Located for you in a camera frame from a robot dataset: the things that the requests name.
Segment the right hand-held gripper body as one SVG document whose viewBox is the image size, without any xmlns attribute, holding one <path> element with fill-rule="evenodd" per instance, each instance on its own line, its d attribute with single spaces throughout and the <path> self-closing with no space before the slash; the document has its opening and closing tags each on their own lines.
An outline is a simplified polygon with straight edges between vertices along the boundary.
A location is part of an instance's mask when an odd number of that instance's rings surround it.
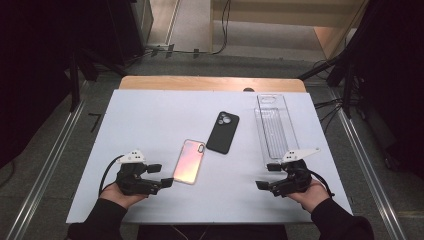
<svg viewBox="0 0 424 240">
<path fill-rule="evenodd" d="M 287 177 L 271 183 L 270 191 L 275 196 L 305 192 L 311 183 L 312 177 L 304 159 L 319 151 L 319 148 L 289 150 L 283 156 L 283 159 L 278 162 L 282 165 L 282 170 L 287 173 Z"/>
</svg>

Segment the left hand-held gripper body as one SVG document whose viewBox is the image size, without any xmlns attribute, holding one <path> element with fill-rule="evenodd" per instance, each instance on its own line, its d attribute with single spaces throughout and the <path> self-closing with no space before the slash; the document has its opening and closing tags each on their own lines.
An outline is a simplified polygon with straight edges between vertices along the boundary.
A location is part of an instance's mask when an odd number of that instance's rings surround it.
<svg viewBox="0 0 424 240">
<path fill-rule="evenodd" d="M 148 173 L 148 164 L 139 149 L 120 156 L 116 163 L 120 165 L 117 173 L 116 184 L 124 195 L 156 195 L 163 187 L 161 180 L 143 179 L 142 174 Z"/>
</svg>

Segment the iridescent phone case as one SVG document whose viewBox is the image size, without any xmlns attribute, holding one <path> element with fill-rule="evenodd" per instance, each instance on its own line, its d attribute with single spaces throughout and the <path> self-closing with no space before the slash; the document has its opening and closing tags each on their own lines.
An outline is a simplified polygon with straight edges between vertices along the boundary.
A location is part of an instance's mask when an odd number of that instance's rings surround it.
<svg viewBox="0 0 424 240">
<path fill-rule="evenodd" d="M 186 139 L 180 151 L 173 178 L 178 182 L 194 184 L 204 151 L 203 142 Z"/>
</svg>

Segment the clear plastic rack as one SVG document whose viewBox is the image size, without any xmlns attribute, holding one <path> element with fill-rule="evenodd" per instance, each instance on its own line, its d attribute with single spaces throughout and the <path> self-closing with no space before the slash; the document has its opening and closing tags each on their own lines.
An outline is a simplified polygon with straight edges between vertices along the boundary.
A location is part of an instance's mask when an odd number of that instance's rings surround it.
<svg viewBox="0 0 424 240">
<path fill-rule="evenodd" d="M 299 148 L 286 99 L 280 94 L 261 94 L 254 109 L 264 164 L 296 161 Z"/>
</svg>

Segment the black phone case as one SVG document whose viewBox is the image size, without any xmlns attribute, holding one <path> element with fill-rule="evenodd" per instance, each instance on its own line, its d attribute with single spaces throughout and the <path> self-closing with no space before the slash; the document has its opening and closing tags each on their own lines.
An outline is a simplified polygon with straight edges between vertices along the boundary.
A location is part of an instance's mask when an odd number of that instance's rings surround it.
<svg viewBox="0 0 424 240">
<path fill-rule="evenodd" d="M 221 111 L 214 123 L 206 147 L 209 150 L 227 154 L 230 150 L 240 118 L 237 115 Z"/>
</svg>

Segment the person's left hand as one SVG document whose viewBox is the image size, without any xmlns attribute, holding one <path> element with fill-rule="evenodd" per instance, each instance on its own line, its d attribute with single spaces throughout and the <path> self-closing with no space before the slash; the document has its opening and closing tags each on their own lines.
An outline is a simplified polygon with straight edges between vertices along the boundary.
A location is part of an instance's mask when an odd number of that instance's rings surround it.
<svg viewBox="0 0 424 240">
<path fill-rule="evenodd" d="M 107 186 L 100 194 L 102 199 L 112 201 L 125 209 L 129 209 L 134 204 L 147 198 L 147 195 L 138 194 L 138 195 L 124 195 L 119 186 L 116 183 L 113 183 Z"/>
</svg>

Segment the person's right hand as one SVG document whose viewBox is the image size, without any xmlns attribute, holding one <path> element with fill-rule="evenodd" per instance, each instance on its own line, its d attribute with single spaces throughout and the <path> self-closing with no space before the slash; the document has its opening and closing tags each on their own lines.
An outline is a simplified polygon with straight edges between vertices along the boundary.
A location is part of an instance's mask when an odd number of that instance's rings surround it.
<svg viewBox="0 0 424 240">
<path fill-rule="evenodd" d="M 305 192 L 291 193 L 288 197 L 299 203 L 309 213 L 312 213 L 321 202 L 330 198 L 326 188 L 318 180 L 312 180 Z"/>
</svg>

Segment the wooden table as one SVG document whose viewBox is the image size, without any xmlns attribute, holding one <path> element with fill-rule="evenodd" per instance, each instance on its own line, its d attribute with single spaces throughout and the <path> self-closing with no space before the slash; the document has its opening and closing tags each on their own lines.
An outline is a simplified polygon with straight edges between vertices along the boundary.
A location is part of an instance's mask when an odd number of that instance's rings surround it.
<svg viewBox="0 0 424 240">
<path fill-rule="evenodd" d="M 119 89 L 306 92 L 300 79 L 204 76 L 126 76 L 121 80 Z"/>
</svg>

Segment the black metal stand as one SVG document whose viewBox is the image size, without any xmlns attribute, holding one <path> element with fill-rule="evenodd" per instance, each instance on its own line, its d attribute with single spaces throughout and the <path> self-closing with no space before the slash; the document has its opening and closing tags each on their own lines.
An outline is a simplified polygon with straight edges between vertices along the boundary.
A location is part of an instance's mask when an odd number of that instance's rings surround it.
<svg viewBox="0 0 424 240">
<path fill-rule="evenodd" d="M 121 77 L 128 75 L 128 73 L 122 68 L 92 50 L 84 48 L 76 48 L 72 50 L 69 57 L 69 77 L 71 81 L 70 93 L 72 96 L 70 107 L 71 112 L 74 112 L 78 104 L 81 102 L 79 73 L 82 73 L 88 81 L 96 81 L 98 78 L 99 72 L 95 68 L 94 63 L 99 63 L 105 66 L 107 69 L 115 72 Z"/>
<path fill-rule="evenodd" d="M 351 92 L 353 89 L 355 66 L 353 63 L 350 62 L 348 58 L 336 56 L 330 60 L 325 60 L 322 64 L 313 67 L 311 70 L 298 76 L 298 79 L 304 81 L 329 68 L 331 68 L 331 71 L 326 79 L 327 85 L 329 87 L 336 87 L 341 82 L 344 82 L 342 109 L 345 115 L 348 118 L 351 118 Z"/>
</svg>

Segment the black curtain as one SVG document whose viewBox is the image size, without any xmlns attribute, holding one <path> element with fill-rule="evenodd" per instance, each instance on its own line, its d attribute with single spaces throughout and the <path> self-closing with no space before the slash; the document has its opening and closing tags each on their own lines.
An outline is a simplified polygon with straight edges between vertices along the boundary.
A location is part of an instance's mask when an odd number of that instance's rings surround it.
<svg viewBox="0 0 424 240">
<path fill-rule="evenodd" d="M 348 49 L 386 164 L 424 179 L 424 0 L 369 0 Z"/>
<path fill-rule="evenodd" d="M 144 54 L 134 15 L 141 1 L 0 0 L 0 168 L 71 94 L 72 50 L 120 68 Z"/>
</svg>

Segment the light wooden furniture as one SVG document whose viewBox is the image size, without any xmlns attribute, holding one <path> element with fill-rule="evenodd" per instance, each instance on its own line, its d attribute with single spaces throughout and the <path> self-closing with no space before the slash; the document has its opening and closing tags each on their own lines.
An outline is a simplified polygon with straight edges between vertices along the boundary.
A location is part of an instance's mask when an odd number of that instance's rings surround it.
<svg viewBox="0 0 424 240">
<path fill-rule="evenodd" d="M 236 22 L 312 26 L 327 59 L 358 27 L 370 0 L 231 0 Z"/>
</svg>

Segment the metal floor rail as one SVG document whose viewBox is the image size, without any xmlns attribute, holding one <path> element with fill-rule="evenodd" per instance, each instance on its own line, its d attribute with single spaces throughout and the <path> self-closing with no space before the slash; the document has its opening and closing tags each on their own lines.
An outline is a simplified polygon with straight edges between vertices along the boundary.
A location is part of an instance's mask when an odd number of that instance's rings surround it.
<svg viewBox="0 0 424 240">
<path fill-rule="evenodd" d="M 63 151 L 69 141 L 76 123 L 84 109 L 86 101 L 81 100 L 74 109 L 69 113 L 67 119 L 61 128 L 55 143 L 45 160 L 45 163 L 39 172 L 35 183 L 33 184 L 29 194 L 23 201 L 17 217 L 6 237 L 6 240 L 22 240 L 25 232 L 42 200 L 46 188 L 52 178 L 52 175 L 61 159 Z"/>
<path fill-rule="evenodd" d="M 358 164 L 370 189 L 371 195 L 386 227 L 388 235 L 390 236 L 390 239 L 407 240 L 407 236 L 403 231 L 397 214 L 395 213 L 394 208 L 383 189 L 374 167 L 372 166 L 370 158 L 357 133 L 353 121 L 349 119 L 343 111 L 341 111 L 338 116 L 353 148 Z"/>
</svg>

